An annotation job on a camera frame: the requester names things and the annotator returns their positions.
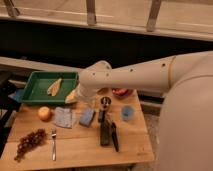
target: blue cup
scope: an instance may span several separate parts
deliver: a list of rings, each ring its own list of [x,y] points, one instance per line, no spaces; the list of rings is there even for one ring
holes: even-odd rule
[[[133,117],[133,114],[134,114],[134,109],[131,106],[126,105],[126,106],[122,107],[121,117],[124,121],[131,120]]]

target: grape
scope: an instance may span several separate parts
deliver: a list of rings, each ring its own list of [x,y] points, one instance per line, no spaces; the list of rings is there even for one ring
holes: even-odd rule
[[[42,145],[46,136],[47,134],[44,129],[38,129],[37,131],[31,132],[25,137],[22,137],[17,146],[17,154],[14,157],[14,160],[20,162],[26,152]]]

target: green tray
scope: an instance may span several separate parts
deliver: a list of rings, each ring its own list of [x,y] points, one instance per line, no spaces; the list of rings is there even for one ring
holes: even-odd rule
[[[45,72],[34,71],[30,75],[21,99],[30,105],[64,105],[66,96],[76,87],[77,72]],[[47,95],[48,87],[62,78],[61,87],[56,96]]]

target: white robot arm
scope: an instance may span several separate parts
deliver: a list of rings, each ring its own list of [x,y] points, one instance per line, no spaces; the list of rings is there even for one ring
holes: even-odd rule
[[[83,101],[90,101],[104,87],[168,92],[205,56],[206,52],[172,56],[116,69],[106,61],[99,61],[80,73],[77,95]]]
[[[104,87],[168,92],[156,171],[213,170],[213,51],[117,69],[100,61],[80,73],[77,96],[88,102]]]

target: wooden table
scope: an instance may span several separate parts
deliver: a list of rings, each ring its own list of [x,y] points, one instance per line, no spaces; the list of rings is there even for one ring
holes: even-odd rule
[[[117,125],[120,151],[116,152],[111,142],[110,146],[100,146],[100,124],[97,122],[100,98],[109,96],[112,105],[109,114]],[[134,107],[134,117],[129,122],[121,119],[121,107]],[[51,168],[71,168],[99,165],[130,164],[154,160],[149,135],[137,96],[134,91],[128,98],[118,100],[111,91],[102,91],[96,96],[95,118],[89,128],[78,123],[72,129],[57,127],[57,160],[52,161],[51,129],[56,127],[52,121],[42,122],[37,117],[39,106],[22,105],[12,126],[4,152],[0,159],[0,170],[37,170]],[[82,102],[71,106],[79,119],[86,105]],[[17,144],[19,139],[38,128],[45,128],[48,139],[42,146],[25,154],[25,158],[17,163]]]

